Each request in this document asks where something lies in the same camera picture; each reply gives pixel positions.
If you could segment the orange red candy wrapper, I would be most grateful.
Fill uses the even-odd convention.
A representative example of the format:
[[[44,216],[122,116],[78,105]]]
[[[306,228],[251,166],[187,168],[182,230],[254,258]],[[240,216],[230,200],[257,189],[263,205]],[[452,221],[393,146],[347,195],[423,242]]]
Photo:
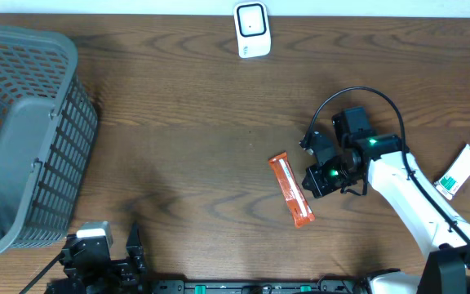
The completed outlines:
[[[288,161],[287,152],[270,158],[268,165],[275,174],[295,227],[298,229],[315,221],[316,217],[296,182],[294,172]]]

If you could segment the white green Panadol box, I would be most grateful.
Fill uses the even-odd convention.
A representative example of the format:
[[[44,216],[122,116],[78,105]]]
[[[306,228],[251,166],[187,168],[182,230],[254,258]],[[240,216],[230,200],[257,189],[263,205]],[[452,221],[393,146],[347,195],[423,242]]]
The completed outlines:
[[[451,200],[470,176],[470,145],[466,144],[446,173],[434,183],[447,200]]]

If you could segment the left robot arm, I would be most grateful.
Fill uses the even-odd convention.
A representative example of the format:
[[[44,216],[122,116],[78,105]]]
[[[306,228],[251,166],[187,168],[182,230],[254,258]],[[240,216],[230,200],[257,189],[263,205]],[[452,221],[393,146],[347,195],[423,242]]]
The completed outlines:
[[[50,294],[150,293],[147,262],[137,223],[126,241],[126,257],[114,260],[111,226],[107,221],[87,222],[66,238],[58,262],[65,278],[47,284]]]

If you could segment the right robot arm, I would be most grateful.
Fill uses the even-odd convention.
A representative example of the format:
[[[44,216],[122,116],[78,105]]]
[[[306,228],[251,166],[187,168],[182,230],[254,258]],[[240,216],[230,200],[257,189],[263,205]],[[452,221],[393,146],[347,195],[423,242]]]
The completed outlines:
[[[386,269],[356,281],[355,293],[470,293],[470,224],[438,193],[396,134],[379,135],[363,108],[332,118],[336,141],[309,128],[300,146],[316,158],[303,179],[315,198],[376,190],[410,231],[426,261],[420,275]]]

